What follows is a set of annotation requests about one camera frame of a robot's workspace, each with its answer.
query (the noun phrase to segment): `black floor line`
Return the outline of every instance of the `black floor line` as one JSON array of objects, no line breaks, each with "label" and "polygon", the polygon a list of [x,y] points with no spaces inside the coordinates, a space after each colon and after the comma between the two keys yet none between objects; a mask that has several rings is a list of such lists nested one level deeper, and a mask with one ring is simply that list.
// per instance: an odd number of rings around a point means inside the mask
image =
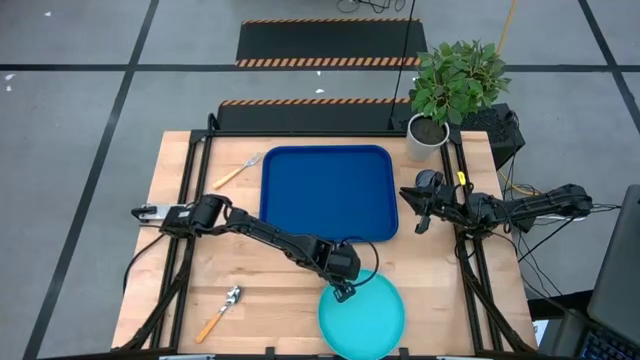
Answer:
[{"label": "black floor line", "polygon": [[140,33],[138,34],[138,39],[136,40],[136,44],[133,48],[131,59],[129,60],[130,69],[125,72],[122,83],[120,84],[120,89],[118,90],[118,94],[116,95],[116,98],[114,100],[113,108],[111,109],[111,114],[109,115],[109,120],[107,121],[107,124],[105,126],[102,138],[100,139],[100,144],[98,145],[96,156],[93,159],[93,164],[91,165],[91,170],[89,171],[89,176],[82,191],[80,202],[78,203],[75,215],[73,216],[71,227],[69,228],[69,232],[67,233],[67,238],[64,242],[64,246],[62,247],[60,258],[58,259],[58,263],[56,264],[51,282],[49,283],[49,288],[47,289],[47,293],[42,302],[42,306],[40,307],[40,312],[38,313],[36,323],[33,327],[33,331],[31,332],[31,336],[29,337],[29,342],[27,343],[27,347],[22,357],[24,360],[36,359],[38,357],[38,353],[40,352],[40,347],[46,335],[49,321],[51,320],[51,316],[53,315],[53,310],[55,309],[56,303],[58,302],[58,297],[60,296],[60,290],[62,290],[64,279],[67,276],[67,271],[69,270],[69,265],[71,264],[71,258],[73,257],[76,245],[78,244],[80,231],[82,230],[82,226],[84,225],[84,221],[87,217],[89,205],[91,204],[91,199],[93,198],[93,194],[95,193],[96,185],[98,184],[98,178],[100,177],[104,161],[107,157],[107,152],[109,151],[109,146],[111,145],[111,140],[113,139],[113,134],[116,131],[116,126],[118,125],[118,120],[120,119],[122,107],[124,106],[124,102],[127,98],[127,94],[131,86],[131,81],[133,80],[133,65],[137,64],[140,60],[142,48],[144,47],[147,35],[149,34],[149,29],[151,27],[151,22],[153,21],[156,9],[158,8],[158,2],[159,0],[151,0],[151,2],[149,3],[147,14],[145,15]]},{"label": "black floor line", "polygon": [[128,64],[0,64],[0,71],[126,71]]},{"label": "black floor line", "polygon": [[[0,71],[134,71],[155,72],[261,72],[261,71],[399,71],[400,66],[239,67],[234,64],[0,64]],[[413,66],[402,67],[403,71]],[[640,72],[640,65],[505,65],[507,72]]]},{"label": "black floor line", "polygon": [[610,72],[614,71],[609,65],[505,65],[506,72]]},{"label": "black floor line", "polygon": [[589,3],[587,3],[587,0],[578,0],[578,3],[584,13],[584,17],[587,19],[587,23],[589,23],[593,36],[596,38],[600,51],[602,51],[602,56],[604,56],[604,59],[607,61],[607,65],[613,68],[613,71],[611,72],[613,79],[618,86],[618,90],[620,91],[620,95],[622,95],[624,104],[627,106],[631,119],[633,119],[633,122],[636,125],[636,129],[640,132],[640,110],[638,109],[638,104],[636,103],[631,90],[629,90],[629,86],[627,85],[622,72],[620,72],[616,59],[613,57],[613,53],[600,30],[600,26],[596,21],[596,17],[593,15],[593,11],[591,11]]}]

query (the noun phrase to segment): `teal plate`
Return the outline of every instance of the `teal plate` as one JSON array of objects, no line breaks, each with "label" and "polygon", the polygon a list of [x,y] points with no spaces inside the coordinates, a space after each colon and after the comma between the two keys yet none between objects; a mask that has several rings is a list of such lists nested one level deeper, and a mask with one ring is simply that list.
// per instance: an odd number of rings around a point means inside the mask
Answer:
[{"label": "teal plate", "polygon": [[[358,280],[371,275],[360,270]],[[350,360],[380,359],[400,342],[405,313],[398,290],[380,274],[358,287],[356,294],[342,304],[327,286],[320,296],[318,324],[329,347]]]}]

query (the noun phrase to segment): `orange and black striped tape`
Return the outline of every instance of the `orange and black striped tape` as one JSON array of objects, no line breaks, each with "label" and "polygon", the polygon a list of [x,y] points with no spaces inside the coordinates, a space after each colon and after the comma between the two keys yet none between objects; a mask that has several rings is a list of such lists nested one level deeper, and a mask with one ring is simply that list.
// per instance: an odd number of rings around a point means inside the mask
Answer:
[{"label": "orange and black striped tape", "polygon": [[417,57],[358,57],[358,58],[285,58],[285,59],[242,59],[236,61],[239,67],[317,67],[317,66],[400,66],[420,65]]},{"label": "orange and black striped tape", "polygon": [[332,19],[264,19],[245,20],[242,24],[282,24],[301,22],[370,22],[370,21],[420,21],[420,19],[409,18],[332,18]]},{"label": "orange and black striped tape", "polygon": [[[308,105],[308,104],[391,104],[394,98],[225,100],[220,106],[243,105]],[[395,98],[396,103],[409,103],[409,98]]]}]

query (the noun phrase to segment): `wooden table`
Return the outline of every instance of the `wooden table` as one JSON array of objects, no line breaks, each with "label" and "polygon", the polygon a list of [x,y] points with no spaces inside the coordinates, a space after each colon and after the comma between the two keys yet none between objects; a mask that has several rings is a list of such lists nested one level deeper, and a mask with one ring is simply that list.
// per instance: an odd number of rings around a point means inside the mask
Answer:
[{"label": "wooden table", "polygon": [[[484,132],[462,133],[470,180],[475,191],[500,196],[491,150]],[[156,164],[149,203],[175,203],[187,152],[188,132],[165,132]],[[254,152],[282,145],[376,144],[391,154],[396,191],[412,186],[423,169],[442,171],[439,155],[426,163],[410,161],[404,138],[215,138],[209,164],[206,193],[228,196],[235,206],[258,216],[261,166],[246,169],[220,190],[215,180],[243,164]],[[450,150],[455,163],[453,149]],[[198,156],[189,199],[196,183]],[[413,355],[467,355],[473,353],[462,279],[453,254],[454,233],[450,223],[434,219],[423,235],[414,233],[418,217],[400,196],[399,228],[393,239],[376,244],[380,273],[400,291],[406,307],[406,329],[400,346]],[[157,236],[142,228],[136,252]],[[143,323],[158,300],[160,280],[169,241],[161,242],[133,267],[113,345],[122,345]],[[509,323],[529,345],[535,338],[520,269],[513,247],[497,236],[484,241],[495,303]],[[373,268],[369,247],[356,245],[362,266]],[[244,287],[240,304],[230,309],[202,344],[194,339],[224,303],[233,285]],[[205,236],[197,240],[187,307],[182,325],[180,353],[263,354],[275,346],[279,354],[331,353],[316,322],[319,295],[327,284],[308,270],[297,267],[271,247],[235,234]],[[490,349],[486,316],[478,302],[485,348]],[[168,310],[165,329],[173,319]],[[163,331],[162,344],[168,344]]]}]

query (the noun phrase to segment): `black metal frame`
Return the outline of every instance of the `black metal frame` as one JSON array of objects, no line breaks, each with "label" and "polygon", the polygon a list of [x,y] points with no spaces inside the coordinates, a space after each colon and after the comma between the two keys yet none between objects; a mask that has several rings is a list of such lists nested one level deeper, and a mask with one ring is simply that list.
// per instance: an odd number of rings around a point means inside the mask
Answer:
[{"label": "black metal frame", "polygon": [[[196,147],[197,147],[197,144],[201,142],[202,139],[204,139],[204,146],[202,150],[203,151],[202,158],[200,162],[200,169],[199,169],[198,180],[196,184],[195,200],[197,200],[202,196],[202,193],[204,190],[204,184],[207,177],[207,168],[209,165],[209,159],[211,157],[211,145],[214,137],[264,137],[264,136],[270,136],[270,137],[290,137],[290,136],[295,136],[295,137],[301,137],[301,136],[404,137],[406,135],[406,133],[402,131],[368,131],[368,132],[223,131],[223,130],[220,130],[220,126],[217,123],[213,114],[209,114],[208,125],[209,125],[209,128],[207,130],[191,131],[191,136],[189,139],[189,148],[187,150],[187,158],[186,158],[185,167],[183,171],[183,178],[180,185],[180,192],[179,192],[179,199],[178,199],[180,203],[187,202],[187,194],[188,194],[188,189],[190,185],[190,179],[192,176],[192,168],[194,165],[193,163],[195,158]],[[460,171],[464,173],[468,181],[469,174],[468,174],[466,159],[464,156],[464,149],[462,147],[462,140],[459,132],[452,133],[451,143],[453,144],[454,149],[456,151],[456,159],[458,162],[458,167]],[[445,179],[448,184],[453,184],[454,183],[453,169],[451,166],[451,159],[450,159],[449,149],[447,144],[444,144],[441,147],[441,155],[442,155]],[[462,186],[465,198],[468,197],[471,191],[468,184],[469,182],[467,182],[466,186]],[[456,234],[456,240],[462,241],[462,239],[460,238],[460,235],[461,235],[459,231],[460,229],[458,229],[457,227],[455,227],[454,229]],[[163,287],[160,294],[161,296],[166,293],[167,287],[168,287],[167,284],[171,283],[171,278],[174,270],[173,268],[176,262],[178,242],[179,242],[178,239],[173,239],[173,238],[171,239],[171,244],[169,246],[169,250],[167,253],[167,260],[165,264],[165,273],[163,274],[163,280],[162,280]],[[487,292],[487,294],[490,295],[490,298],[492,299],[491,285],[490,285],[491,283],[489,281],[489,274],[487,271],[487,264],[486,264],[486,259],[484,257],[482,242],[475,241],[473,245],[477,254],[476,258],[478,260],[477,260],[476,266],[477,266],[478,273],[480,275],[483,288]],[[195,247],[195,239],[194,238],[186,239],[185,256],[190,255],[192,257],[194,247]],[[464,256],[464,257],[468,255],[465,247],[460,248],[460,254],[461,256]],[[459,263],[460,263],[461,271],[463,271],[464,266],[470,266],[468,262],[461,261]],[[178,346],[179,346],[182,319],[184,318],[184,310],[186,305],[186,295],[189,287],[189,283],[188,283],[189,275],[190,273],[187,275],[187,281],[185,282],[184,286],[181,288],[181,290],[177,295],[175,317],[174,317],[174,321],[171,328],[171,337],[170,337],[170,343],[169,343],[170,348],[173,348],[173,349],[178,349]],[[465,300],[467,304],[467,312],[469,315],[469,326],[471,330],[474,353],[476,354],[476,356],[478,356],[481,353],[486,354],[487,352],[486,350],[484,350],[483,343],[482,343],[482,332],[480,330],[480,322],[478,317],[478,309],[476,307],[475,295],[473,294],[472,290],[469,288],[469,286],[466,283],[464,283],[463,286],[464,286],[464,292],[465,292]],[[163,319],[160,319],[159,322],[156,324],[156,328],[154,329],[154,332],[153,332],[152,342],[150,344],[151,348],[158,348],[160,345],[159,343],[160,343],[160,338],[163,330],[162,321]],[[500,332],[496,324],[490,318],[488,318],[488,321],[489,321],[489,329],[491,333],[491,340],[492,340],[494,351],[498,351],[500,352],[500,354],[504,354],[503,356],[505,355],[510,356],[508,355],[508,353],[502,353],[503,348],[502,348],[502,339],[501,339]],[[409,358],[410,359],[434,359],[435,358],[434,356],[410,356],[409,350],[406,348],[401,348],[400,353],[401,354],[399,356],[387,356],[385,357],[385,359],[409,359]],[[264,359],[264,358],[273,359],[275,358],[274,349],[271,347],[266,348],[265,354],[266,355],[217,354],[216,358],[217,359],[226,359],[226,358],[228,359]],[[313,357],[313,356],[278,355],[278,359],[303,359],[303,358],[309,359],[310,357]],[[318,355],[318,358],[327,358],[327,357]]]}]

